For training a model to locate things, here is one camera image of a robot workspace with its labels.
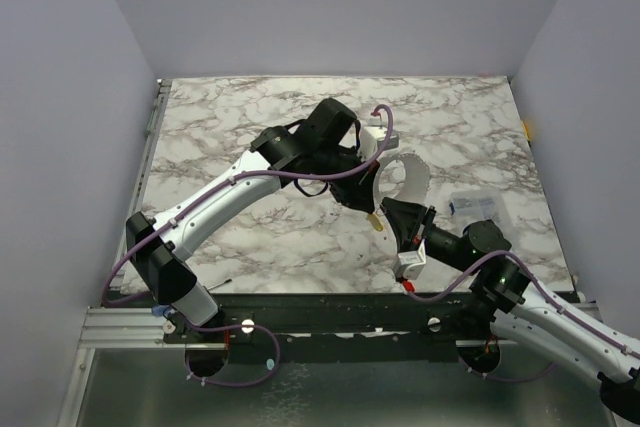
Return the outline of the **key with yellow tag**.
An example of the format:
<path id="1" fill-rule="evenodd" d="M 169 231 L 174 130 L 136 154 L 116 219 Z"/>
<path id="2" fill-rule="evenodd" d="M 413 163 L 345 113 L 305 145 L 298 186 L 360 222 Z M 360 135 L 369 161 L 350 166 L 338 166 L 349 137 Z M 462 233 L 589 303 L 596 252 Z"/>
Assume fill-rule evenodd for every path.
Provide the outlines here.
<path id="1" fill-rule="evenodd" d="M 385 230 L 385 224 L 384 221 L 382 220 L 382 218 L 376 214 L 376 213 L 371 213 L 368 214 L 366 216 L 368 222 L 370 223 L 371 227 L 376 231 L 376 232 L 383 232 Z"/>

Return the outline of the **metal keyring with keys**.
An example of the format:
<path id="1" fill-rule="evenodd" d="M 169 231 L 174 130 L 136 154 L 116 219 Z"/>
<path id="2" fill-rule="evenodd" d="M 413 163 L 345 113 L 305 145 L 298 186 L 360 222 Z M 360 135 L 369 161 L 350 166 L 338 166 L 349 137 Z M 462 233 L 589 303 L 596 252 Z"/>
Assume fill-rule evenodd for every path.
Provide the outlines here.
<path id="1" fill-rule="evenodd" d="M 384 174 L 391 171 L 394 163 L 402 165 L 404 178 L 400 182 L 399 190 L 392 195 L 390 192 L 383 192 L 381 185 L 384 184 Z M 374 182 L 374 197 L 379 202 L 383 197 L 389 197 L 398 201 L 423 203 L 429 190 L 430 179 L 428 164 L 417 154 L 405 152 L 384 156 L 380 161 L 380 171 Z"/>

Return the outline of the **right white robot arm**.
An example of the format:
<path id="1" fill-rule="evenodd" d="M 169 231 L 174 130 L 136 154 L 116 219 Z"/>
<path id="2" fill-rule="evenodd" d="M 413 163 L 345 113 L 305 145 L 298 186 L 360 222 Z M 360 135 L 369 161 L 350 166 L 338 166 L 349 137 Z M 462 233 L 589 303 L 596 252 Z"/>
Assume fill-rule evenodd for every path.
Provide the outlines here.
<path id="1" fill-rule="evenodd" d="M 381 207 L 397 244 L 394 275 L 408 296 L 433 304 L 452 292 L 447 287 L 432 297 L 416 294 L 412 273 L 428 258 L 460 271 L 454 285 L 473 280 L 475 302 L 459 314 L 467 336 L 481 338 L 492 331 L 573 367 L 595 385 L 610 411 L 638 423 L 638 339 L 606 326 L 544 285 L 493 221 L 473 222 L 456 236 L 435 225 L 432 207 L 391 198 L 384 198 Z"/>

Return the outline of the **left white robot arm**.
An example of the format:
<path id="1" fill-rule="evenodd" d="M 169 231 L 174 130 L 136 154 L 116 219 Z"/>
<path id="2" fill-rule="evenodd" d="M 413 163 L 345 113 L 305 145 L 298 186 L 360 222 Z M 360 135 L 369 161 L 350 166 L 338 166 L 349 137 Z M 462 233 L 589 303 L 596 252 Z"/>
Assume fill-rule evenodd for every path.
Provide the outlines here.
<path id="1" fill-rule="evenodd" d="M 378 157 L 392 127 L 365 126 L 333 98 L 308 117 L 264 129 L 223 174 L 187 200 L 126 222 L 128 260 L 160 305 L 186 318 L 186 329 L 206 342 L 220 332 L 219 304 L 187 266 L 187 260 L 219 228 L 262 198 L 300 180 L 325 184 L 349 209 L 375 210 L 373 184 Z"/>

